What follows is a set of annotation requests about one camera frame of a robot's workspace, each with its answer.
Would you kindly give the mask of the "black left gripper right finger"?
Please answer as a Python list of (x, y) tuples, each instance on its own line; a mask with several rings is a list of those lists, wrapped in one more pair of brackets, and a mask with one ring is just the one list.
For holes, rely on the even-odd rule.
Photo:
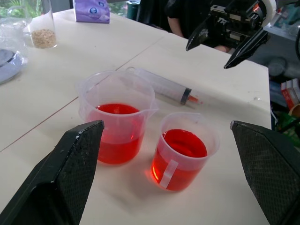
[(247, 183), (270, 225), (300, 225), (300, 151), (262, 126), (234, 120), (231, 131)]

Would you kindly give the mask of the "green packaging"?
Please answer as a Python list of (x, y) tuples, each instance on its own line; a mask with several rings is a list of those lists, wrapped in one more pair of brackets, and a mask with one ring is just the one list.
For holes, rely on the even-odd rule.
[(285, 112), (271, 111), (271, 127), (289, 138), (300, 149), (300, 117), (293, 117)]

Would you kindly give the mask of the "grey round flat object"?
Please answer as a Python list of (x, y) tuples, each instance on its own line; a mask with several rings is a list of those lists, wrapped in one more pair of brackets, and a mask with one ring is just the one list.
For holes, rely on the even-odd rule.
[(0, 84), (14, 78), (23, 69), (25, 63), (19, 51), (0, 49)]

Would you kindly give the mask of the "large beaker red liquid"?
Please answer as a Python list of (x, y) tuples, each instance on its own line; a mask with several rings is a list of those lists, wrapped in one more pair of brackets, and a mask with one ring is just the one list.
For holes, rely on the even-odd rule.
[(151, 85), (132, 72), (105, 71), (81, 80), (76, 90), (82, 120), (104, 122), (98, 160), (110, 165), (132, 160), (158, 110)]

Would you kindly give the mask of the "glass cylinder with brown grains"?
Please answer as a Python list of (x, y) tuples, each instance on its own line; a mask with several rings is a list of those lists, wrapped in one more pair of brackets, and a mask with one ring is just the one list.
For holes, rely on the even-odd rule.
[(57, 45), (51, 0), (28, 0), (32, 18), (28, 29), (35, 48), (53, 48)]

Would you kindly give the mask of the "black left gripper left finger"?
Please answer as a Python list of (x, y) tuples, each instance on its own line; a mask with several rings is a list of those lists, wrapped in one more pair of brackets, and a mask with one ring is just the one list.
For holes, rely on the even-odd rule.
[(103, 130), (95, 120), (66, 131), (0, 213), (0, 225), (79, 225)]

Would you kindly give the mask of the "purple tissue pack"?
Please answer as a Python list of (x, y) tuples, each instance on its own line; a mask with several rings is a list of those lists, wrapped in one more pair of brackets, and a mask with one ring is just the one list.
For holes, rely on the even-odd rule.
[(75, 21), (81, 23), (109, 23), (107, 0), (73, 0)]

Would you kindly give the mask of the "red and white box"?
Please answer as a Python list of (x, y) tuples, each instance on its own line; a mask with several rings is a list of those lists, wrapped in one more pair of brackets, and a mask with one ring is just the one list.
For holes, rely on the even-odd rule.
[(281, 83), (281, 92), (289, 110), (300, 104), (300, 82), (297, 78)]

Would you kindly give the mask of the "large clear plastic syringe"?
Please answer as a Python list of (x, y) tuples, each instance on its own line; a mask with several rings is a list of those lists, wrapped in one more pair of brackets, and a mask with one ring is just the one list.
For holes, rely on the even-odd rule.
[(204, 104), (204, 101), (201, 99), (201, 93), (187, 86), (166, 79), (143, 68), (128, 67), (126, 71), (146, 80), (152, 86), (156, 95), (172, 105), (196, 107), (197, 105)]

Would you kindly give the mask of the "person in black clothes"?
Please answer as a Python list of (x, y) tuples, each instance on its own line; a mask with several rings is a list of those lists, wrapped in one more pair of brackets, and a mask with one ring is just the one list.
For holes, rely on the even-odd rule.
[(178, 18), (184, 38), (206, 19), (213, 0), (141, 0), (137, 21), (172, 33), (167, 18)]

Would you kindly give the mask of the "small beaker red liquid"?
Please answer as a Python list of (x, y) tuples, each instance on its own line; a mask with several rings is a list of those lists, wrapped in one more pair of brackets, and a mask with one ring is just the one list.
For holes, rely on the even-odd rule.
[(151, 164), (154, 181), (170, 191), (186, 189), (220, 146), (218, 133), (199, 113), (165, 116)]

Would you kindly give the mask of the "clear plastic bag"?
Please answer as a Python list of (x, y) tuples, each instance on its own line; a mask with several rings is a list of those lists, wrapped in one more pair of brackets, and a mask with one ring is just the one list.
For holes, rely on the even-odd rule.
[(31, 23), (28, 10), (24, 4), (7, 9), (7, 15), (0, 18), (0, 67), (13, 61), (23, 66), (28, 62), (26, 36)]

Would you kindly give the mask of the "dark green container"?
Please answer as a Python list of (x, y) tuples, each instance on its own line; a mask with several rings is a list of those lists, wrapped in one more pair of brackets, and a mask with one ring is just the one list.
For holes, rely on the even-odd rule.
[(136, 21), (141, 0), (128, 0), (127, 3), (127, 18)]

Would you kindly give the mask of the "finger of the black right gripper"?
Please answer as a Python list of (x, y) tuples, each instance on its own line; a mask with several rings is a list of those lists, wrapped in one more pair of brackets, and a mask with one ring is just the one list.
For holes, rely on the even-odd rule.
[(227, 63), (224, 65), (224, 69), (235, 67), (242, 61), (248, 59), (262, 44), (265, 44), (268, 40), (269, 33), (263, 28), (260, 28), (254, 35), (247, 37), (237, 46)]
[(196, 27), (188, 39), (186, 51), (190, 51), (199, 45), (209, 44), (212, 35), (212, 15), (208, 14), (207, 18)]

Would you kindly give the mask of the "grey rounded pipe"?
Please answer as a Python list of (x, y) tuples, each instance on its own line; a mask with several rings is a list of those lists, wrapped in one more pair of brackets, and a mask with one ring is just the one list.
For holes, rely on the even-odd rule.
[(269, 75), (273, 77), (285, 76), (300, 79), (300, 62), (288, 62), (285, 58), (273, 58), (268, 64)]

